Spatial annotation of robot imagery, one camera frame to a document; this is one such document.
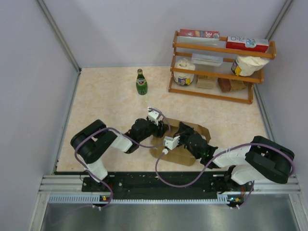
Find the red white box right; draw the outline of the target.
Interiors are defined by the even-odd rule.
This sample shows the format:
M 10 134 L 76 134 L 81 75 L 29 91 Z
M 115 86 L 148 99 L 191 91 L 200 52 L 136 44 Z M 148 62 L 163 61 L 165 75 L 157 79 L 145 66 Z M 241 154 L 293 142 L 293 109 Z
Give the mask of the red white box right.
M 244 51 L 266 52 L 269 48 L 269 42 L 267 39 L 228 36 L 226 48 Z

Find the white bag left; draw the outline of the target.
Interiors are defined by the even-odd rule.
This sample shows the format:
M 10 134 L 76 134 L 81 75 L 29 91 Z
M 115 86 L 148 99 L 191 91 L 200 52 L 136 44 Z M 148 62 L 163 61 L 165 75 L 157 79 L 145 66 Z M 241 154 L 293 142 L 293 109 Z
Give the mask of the white bag left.
M 195 65 L 190 60 L 183 58 L 175 63 L 175 68 L 194 71 Z M 188 86 L 193 82 L 194 74 L 174 71 L 173 78 L 178 85 Z

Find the wooden shelf rack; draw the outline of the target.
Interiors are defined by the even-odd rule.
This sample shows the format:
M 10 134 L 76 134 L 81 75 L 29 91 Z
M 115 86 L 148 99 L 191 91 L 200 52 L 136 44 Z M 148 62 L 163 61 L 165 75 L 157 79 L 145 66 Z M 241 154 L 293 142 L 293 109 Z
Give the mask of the wooden shelf rack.
M 253 103 L 254 86 L 256 84 L 261 84 L 264 81 L 264 67 L 253 73 L 251 76 L 242 77 L 236 76 L 231 71 L 231 66 L 237 55 L 268 58 L 269 60 L 275 59 L 277 49 L 274 41 L 268 41 L 269 48 L 266 52 L 244 51 L 226 48 L 227 37 L 220 36 L 219 39 L 182 37 L 179 36 L 179 32 L 180 31 L 175 32 L 172 41 L 173 56 L 170 65 L 171 78 L 168 86 L 169 92 L 237 103 Z M 186 58 L 191 61 L 193 53 L 223 57 L 223 63 L 218 67 L 194 64 L 194 71 L 175 68 L 175 63 L 180 59 Z M 174 71 L 194 74 L 193 82 L 188 86 L 178 85 L 173 78 Z M 198 75 L 216 77 L 215 86 L 212 89 L 198 88 L 196 86 Z M 243 90 L 222 92 L 218 85 L 218 78 L 245 81 L 248 82 L 249 85 Z

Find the large white bag right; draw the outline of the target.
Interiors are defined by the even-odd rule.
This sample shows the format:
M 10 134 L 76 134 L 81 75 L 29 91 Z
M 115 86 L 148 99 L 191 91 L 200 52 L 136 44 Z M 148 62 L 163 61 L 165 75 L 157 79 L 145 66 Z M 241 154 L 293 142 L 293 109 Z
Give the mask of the large white bag right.
M 269 61 L 268 58 L 237 55 L 231 66 L 231 71 L 236 76 L 248 77 L 262 69 Z

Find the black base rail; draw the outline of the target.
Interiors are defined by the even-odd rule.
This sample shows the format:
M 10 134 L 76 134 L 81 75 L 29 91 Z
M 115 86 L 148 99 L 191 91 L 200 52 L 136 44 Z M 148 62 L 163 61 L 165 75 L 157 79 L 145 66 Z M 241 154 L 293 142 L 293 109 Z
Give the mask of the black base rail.
M 113 191 L 113 199 L 216 199 L 217 194 L 249 192 L 252 184 L 240 186 L 226 182 L 225 171 L 204 172 L 191 186 L 184 188 L 171 187 L 163 183 L 155 172 L 110 172 L 103 180 L 107 186 L 96 182 L 92 177 L 83 179 L 82 192 L 106 194 L 109 188 Z

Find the brown brick block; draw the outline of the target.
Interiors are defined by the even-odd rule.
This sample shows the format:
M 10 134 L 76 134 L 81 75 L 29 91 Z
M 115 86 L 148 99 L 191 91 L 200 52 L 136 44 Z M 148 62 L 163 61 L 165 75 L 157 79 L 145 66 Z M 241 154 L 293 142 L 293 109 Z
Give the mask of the brown brick block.
M 218 85 L 222 92 L 230 92 L 231 91 L 231 83 L 229 79 L 218 78 Z

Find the aluminium corner frame post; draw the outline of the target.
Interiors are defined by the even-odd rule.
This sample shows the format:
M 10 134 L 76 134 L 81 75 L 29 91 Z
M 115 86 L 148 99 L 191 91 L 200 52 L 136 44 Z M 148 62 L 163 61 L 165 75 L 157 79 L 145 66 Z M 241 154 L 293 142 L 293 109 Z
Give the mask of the aluminium corner frame post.
M 77 63 L 76 58 L 74 57 L 71 49 L 69 48 L 69 45 L 66 42 L 62 32 L 60 31 L 60 29 L 59 29 L 54 17 L 52 16 L 47 4 L 45 3 L 44 0 L 35 0 L 35 2 L 38 5 L 38 7 L 40 8 L 44 17 L 46 18 L 48 24 L 50 25 L 52 32 L 54 33 L 56 39 L 58 40 L 62 50 L 64 51 L 65 55 L 68 58 L 68 60 L 70 61 L 70 63 L 74 67 L 74 69 L 79 74 L 81 72 L 81 67 Z

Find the red foil box left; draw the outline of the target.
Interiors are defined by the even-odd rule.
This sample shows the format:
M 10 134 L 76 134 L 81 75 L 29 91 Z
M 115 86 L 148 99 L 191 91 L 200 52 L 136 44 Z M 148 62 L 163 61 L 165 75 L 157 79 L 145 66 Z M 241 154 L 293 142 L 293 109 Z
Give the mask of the red foil box left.
M 182 37 L 192 37 L 192 38 L 202 38 L 202 39 L 219 39 L 220 34 L 218 31 L 204 31 L 204 30 L 188 30 L 180 29 L 179 36 Z

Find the brown cardboard box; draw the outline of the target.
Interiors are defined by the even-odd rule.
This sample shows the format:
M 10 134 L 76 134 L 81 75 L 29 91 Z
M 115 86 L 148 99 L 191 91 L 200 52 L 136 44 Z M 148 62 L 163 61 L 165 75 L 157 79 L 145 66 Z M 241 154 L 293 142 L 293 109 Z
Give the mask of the brown cardboard box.
M 196 160 L 204 165 L 211 159 L 217 147 L 209 144 L 208 128 L 171 118 L 163 119 L 163 123 L 166 130 L 163 137 L 151 140 L 151 145 L 162 144 L 150 150 L 154 158 L 166 152 L 162 160 L 184 166 L 192 166 Z

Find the crumpled brown paper bag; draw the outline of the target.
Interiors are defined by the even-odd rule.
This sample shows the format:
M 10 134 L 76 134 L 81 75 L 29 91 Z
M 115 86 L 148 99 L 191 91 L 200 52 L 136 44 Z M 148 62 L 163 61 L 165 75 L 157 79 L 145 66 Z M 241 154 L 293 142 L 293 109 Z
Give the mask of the crumpled brown paper bag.
M 240 80 L 232 80 L 230 79 L 230 91 L 238 91 L 247 88 L 249 85 L 248 82 L 240 81 Z

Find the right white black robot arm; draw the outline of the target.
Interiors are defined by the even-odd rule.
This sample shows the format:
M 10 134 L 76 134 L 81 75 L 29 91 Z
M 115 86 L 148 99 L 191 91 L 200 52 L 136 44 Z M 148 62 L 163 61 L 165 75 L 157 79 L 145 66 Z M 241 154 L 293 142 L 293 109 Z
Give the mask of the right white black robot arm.
M 247 145 L 222 149 L 209 145 L 200 133 L 180 122 L 173 138 L 207 168 L 227 167 L 219 192 L 236 191 L 262 179 L 286 184 L 293 170 L 294 152 L 262 136 L 255 136 Z

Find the green glass bottle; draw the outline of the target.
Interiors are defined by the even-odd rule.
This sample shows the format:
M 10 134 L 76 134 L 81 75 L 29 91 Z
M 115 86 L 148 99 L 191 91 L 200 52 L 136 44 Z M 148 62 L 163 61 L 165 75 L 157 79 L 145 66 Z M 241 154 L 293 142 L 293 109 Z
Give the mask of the green glass bottle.
M 143 75 L 142 69 L 137 70 L 136 89 L 139 95 L 145 95 L 148 91 L 147 80 Z

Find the right aluminium frame post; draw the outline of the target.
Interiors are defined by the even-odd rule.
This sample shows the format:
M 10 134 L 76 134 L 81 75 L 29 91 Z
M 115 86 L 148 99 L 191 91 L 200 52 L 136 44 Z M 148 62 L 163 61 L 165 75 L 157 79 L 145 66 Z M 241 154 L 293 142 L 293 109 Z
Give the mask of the right aluminium frame post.
M 270 27 L 265 39 L 270 41 L 275 34 L 277 28 L 279 27 L 280 23 L 283 21 L 284 17 L 287 15 L 288 11 L 291 9 L 294 0 L 285 0 L 282 8 L 280 9 L 277 17 L 275 18 L 272 26 Z

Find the clear plastic container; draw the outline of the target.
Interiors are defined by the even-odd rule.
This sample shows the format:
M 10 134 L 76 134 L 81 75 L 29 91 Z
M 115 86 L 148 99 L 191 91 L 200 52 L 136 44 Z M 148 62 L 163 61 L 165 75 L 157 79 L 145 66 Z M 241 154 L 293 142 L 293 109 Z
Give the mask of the clear plastic container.
M 218 67 L 223 63 L 223 57 L 193 53 L 191 62 L 193 64 Z

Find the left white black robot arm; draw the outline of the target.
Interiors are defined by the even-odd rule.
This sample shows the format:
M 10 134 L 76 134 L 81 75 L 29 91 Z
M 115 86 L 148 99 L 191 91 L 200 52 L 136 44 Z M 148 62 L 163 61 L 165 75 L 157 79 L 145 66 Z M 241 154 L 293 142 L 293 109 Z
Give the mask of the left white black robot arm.
M 165 124 L 162 120 L 151 121 L 149 117 L 137 119 L 124 134 L 114 128 L 108 128 L 97 119 L 73 136 L 70 144 L 82 158 L 80 162 L 93 178 L 92 185 L 97 190 L 104 191 L 109 186 L 109 179 L 101 156 L 109 147 L 130 154 L 137 150 L 140 142 L 146 138 L 161 138 L 166 131 L 171 131 L 170 124 Z

